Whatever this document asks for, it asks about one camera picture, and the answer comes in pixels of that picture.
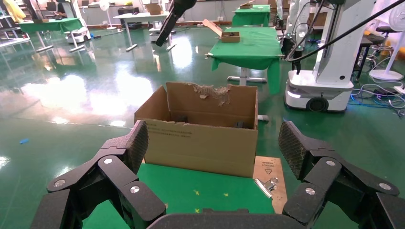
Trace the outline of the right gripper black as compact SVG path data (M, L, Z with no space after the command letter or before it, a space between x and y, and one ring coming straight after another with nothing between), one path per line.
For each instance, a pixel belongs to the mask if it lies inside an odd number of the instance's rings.
M186 10L191 9L196 4L197 0L172 0L171 12L165 19L160 29L160 34L155 41L155 44L161 47L166 39L171 35L177 20L185 13Z

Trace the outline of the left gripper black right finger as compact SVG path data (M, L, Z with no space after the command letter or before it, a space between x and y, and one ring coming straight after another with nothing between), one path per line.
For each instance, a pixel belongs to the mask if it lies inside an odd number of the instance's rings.
M392 183L347 162L327 142L283 122L279 149L300 185L283 215L310 229L327 203L337 205L361 229L402 229L405 200Z

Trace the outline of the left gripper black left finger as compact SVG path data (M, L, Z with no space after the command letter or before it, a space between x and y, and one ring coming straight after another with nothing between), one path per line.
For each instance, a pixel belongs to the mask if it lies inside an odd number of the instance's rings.
M47 186L33 229L80 229L95 208L109 201L132 229L145 229L166 214L165 204L138 177L149 143L145 121L105 141L93 158Z

